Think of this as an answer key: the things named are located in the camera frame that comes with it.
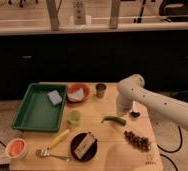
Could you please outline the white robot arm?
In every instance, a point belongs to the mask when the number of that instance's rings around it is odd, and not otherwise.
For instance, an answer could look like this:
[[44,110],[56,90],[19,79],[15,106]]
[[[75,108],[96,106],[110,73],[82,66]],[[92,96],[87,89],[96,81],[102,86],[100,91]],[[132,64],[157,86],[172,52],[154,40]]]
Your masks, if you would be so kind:
[[151,108],[169,118],[188,131],[188,103],[176,100],[144,88],[145,80],[133,74],[117,83],[116,110],[124,115],[132,108],[134,101]]

